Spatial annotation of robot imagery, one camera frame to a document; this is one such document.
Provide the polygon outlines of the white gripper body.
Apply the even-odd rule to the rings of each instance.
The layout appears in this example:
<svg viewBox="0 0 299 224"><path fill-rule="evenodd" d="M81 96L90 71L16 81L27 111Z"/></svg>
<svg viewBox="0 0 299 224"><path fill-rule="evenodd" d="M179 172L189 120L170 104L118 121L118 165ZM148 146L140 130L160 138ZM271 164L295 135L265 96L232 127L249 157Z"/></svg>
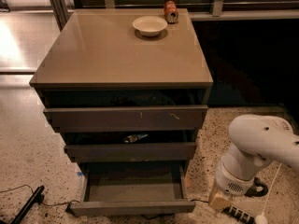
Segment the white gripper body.
<svg viewBox="0 0 299 224"><path fill-rule="evenodd" d="M244 181L231 175L220 161L216 169L216 185L225 194L243 196L253 185L253 180Z"/></svg>

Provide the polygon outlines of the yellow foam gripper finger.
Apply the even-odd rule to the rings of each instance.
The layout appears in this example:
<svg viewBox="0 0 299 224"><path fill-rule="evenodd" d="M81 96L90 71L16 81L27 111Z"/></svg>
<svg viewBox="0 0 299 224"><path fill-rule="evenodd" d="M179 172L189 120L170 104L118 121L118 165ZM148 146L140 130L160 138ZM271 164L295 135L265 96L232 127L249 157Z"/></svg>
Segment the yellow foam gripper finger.
<svg viewBox="0 0 299 224"><path fill-rule="evenodd" d="M208 205L215 210L222 210L232 204L232 196L224 193L216 184L213 185L208 197Z"/></svg>

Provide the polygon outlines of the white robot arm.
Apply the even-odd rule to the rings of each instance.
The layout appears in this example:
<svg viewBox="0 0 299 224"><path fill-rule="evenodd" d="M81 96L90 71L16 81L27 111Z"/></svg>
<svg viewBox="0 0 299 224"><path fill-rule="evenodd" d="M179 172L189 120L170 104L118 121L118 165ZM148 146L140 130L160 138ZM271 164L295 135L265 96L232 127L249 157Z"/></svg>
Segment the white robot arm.
<svg viewBox="0 0 299 224"><path fill-rule="evenodd" d="M221 210L234 196L263 197L268 187L257 174L272 161L299 171L299 136L280 117L241 115L228 129L231 145L218 162L209 196L210 207Z"/></svg>

